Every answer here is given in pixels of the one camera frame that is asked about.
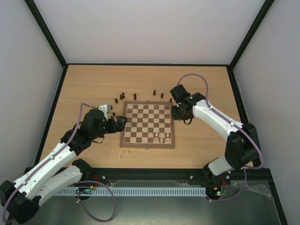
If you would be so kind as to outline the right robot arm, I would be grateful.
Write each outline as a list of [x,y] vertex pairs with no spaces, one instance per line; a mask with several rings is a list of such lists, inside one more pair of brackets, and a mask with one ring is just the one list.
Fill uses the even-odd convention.
[[238,170],[261,156],[257,131],[254,125],[242,124],[228,117],[199,92],[190,94],[183,85],[170,91],[176,105],[172,106],[172,119],[192,121],[199,118],[216,130],[225,140],[225,153],[204,166],[204,177],[208,183],[216,183],[221,174]]

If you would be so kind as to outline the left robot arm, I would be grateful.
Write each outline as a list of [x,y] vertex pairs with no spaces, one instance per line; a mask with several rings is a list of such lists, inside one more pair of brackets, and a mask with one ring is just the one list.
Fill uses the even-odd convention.
[[77,159],[85,149],[105,134],[122,132],[127,118],[108,118],[106,106],[91,109],[67,131],[60,142],[40,163],[14,182],[4,181],[0,186],[0,203],[4,207],[2,220],[9,213],[19,224],[28,222],[49,198],[72,184],[98,184],[92,180],[92,168]]

